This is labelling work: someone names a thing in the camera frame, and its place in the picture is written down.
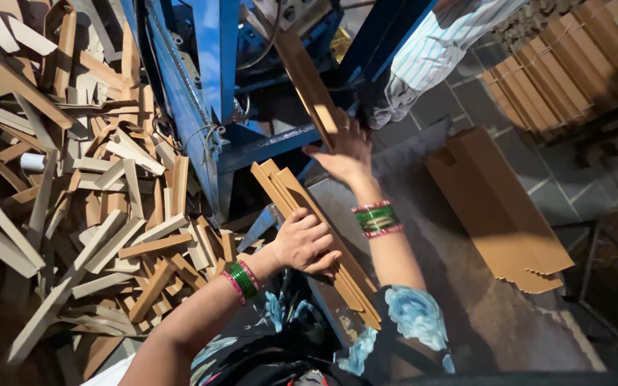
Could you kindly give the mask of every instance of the striped shirt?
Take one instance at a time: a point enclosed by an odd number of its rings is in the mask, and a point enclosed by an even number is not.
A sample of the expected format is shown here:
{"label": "striped shirt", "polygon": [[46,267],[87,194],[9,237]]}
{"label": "striped shirt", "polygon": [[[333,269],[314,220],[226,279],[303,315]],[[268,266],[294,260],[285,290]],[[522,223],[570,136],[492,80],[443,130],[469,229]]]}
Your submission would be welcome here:
{"label": "striped shirt", "polygon": [[429,13],[393,59],[391,72],[424,92],[447,78],[466,50],[527,0],[460,0]]}

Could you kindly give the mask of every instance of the tiled floor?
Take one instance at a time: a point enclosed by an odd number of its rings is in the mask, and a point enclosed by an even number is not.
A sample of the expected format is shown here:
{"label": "tiled floor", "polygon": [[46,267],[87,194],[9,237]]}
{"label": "tiled floor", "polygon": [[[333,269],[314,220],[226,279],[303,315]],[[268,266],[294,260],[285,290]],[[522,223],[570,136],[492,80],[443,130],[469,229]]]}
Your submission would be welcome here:
{"label": "tiled floor", "polygon": [[[611,172],[584,170],[575,164],[571,144],[528,148],[520,141],[479,78],[507,55],[490,36],[476,42],[445,81],[419,98],[407,118],[376,134],[374,150],[404,141],[447,115],[456,130],[473,126],[488,130],[550,224],[590,220],[618,206],[618,160],[612,161]],[[567,249],[583,236],[584,231],[558,232]]]}

